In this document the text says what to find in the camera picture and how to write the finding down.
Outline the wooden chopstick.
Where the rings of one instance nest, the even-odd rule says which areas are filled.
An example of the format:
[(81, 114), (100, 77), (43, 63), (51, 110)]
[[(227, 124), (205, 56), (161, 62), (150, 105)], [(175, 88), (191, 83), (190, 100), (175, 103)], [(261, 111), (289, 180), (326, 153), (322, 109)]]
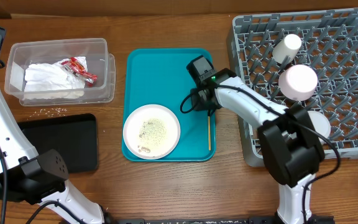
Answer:
[(208, 150), (211, 150), (211, 117), (208, 116)]

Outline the large white plate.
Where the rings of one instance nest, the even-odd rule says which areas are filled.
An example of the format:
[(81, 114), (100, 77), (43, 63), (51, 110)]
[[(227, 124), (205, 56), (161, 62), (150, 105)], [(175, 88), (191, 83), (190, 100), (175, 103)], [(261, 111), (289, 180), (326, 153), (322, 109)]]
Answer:
[(145, 160), (169, 155), (180, 140), (176, 115), (162, 105), (149, 104), (135, 109), (125, 120), (123, 140), (128, 150)]

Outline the white napkin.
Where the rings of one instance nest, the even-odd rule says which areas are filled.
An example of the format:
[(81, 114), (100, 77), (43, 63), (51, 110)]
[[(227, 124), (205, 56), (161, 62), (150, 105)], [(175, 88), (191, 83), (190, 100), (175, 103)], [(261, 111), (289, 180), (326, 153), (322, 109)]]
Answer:
[[(87, 64), (86, 64), (86, 58), (85, 57), (74, 57), (77, 60), (80, 61), (80, 63), (85, 67), (85, 69), (87, 69)], [(62, 69), (62, 66), (60, 65), (64, 60), (63, 59), (59, 62), (57, 62), (56, 64)], [(81, 96), (83, 96), (85, 93), (83, 91), (83, 89), (86, 87), (86, 83), (83, 80), (80, 80), (79, 78), (75, 77), (74, 75), (71, 75), (70, 73), (64, 71), (64, 74), (66, 75), (66, 88), (73, 90), (71, 93), (67, 94), (67, 98), (79, 98)]]
[(66, 75), (57, 64), (31, 64), (25, 70), (24, 99), (67, 98)]

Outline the red snack wrapper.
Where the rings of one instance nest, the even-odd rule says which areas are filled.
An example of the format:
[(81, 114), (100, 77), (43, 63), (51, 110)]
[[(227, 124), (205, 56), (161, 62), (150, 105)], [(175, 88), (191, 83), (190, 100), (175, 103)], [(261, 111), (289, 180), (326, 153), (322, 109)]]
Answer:
[(87, 72), (87, 69), (74, 57), (64, 60), (60, 65), (64, 71), (85, 81), (88, 86), (93, 86), (98, 79), (97, 75)]

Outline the pink plastic bowl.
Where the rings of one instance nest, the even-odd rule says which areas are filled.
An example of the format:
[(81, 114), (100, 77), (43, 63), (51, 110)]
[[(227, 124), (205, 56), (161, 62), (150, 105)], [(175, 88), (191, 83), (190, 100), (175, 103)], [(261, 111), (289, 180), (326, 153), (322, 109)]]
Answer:
[(317, 74), (306, 65), (291, 66), (280, 74), (278, 79), (282, 94), (293, 101), (305, 101), (311, 98), (317, 84)]

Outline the pale green cup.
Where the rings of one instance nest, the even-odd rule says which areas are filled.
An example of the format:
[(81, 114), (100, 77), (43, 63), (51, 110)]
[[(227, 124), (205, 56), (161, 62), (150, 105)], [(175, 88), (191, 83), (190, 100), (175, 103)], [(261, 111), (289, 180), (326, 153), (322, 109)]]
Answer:
[(288, 34), (273, 48), (272, 56), (279, 64), (290, 63), (301, 46), (302, 40), (298, 35)]

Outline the grey small saucer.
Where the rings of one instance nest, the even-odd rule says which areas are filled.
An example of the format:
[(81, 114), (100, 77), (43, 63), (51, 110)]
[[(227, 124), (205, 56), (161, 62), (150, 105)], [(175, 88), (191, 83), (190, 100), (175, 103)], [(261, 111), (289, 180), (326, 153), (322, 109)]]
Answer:
[(308, 114), (313, 123), (315, 131), (327, 139), (331, 133), (331, 124), (327, 117), (317, 111), (308, 111)]

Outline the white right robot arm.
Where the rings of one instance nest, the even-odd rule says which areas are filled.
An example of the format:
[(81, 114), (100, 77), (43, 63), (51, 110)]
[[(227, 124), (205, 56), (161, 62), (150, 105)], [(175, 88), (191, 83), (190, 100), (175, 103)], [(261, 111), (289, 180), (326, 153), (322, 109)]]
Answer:
[(263, 162), (279, 186), (279, 206), (273, 216), (249, 218), (249, 223), (334, 223), (333, 217), (312, 214), (311, 186), (334, 174), (341, 165), (336, 146), (316, 129), (316, 121), (301, 105), (274, 103), (249, 88), (228, 68), (216, 71), (200, 55), (187, 71), (195, 88), (186, 96), (191, 109), (211, 116), (227, 108), (257, 130)]

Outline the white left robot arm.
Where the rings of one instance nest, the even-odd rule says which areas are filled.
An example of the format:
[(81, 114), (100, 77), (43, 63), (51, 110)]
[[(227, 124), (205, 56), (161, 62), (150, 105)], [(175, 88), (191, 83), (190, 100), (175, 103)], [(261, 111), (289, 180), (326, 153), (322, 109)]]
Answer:
[(39, 154), (17, 125), (0, 89), (0, 222), (6, 220), (7, 202), (39, 205), (31, 223), (49, 208), (68, 223), (113, 223), (99, 204), (87, 199), (69, 180), (61, 155), (54, 149)]

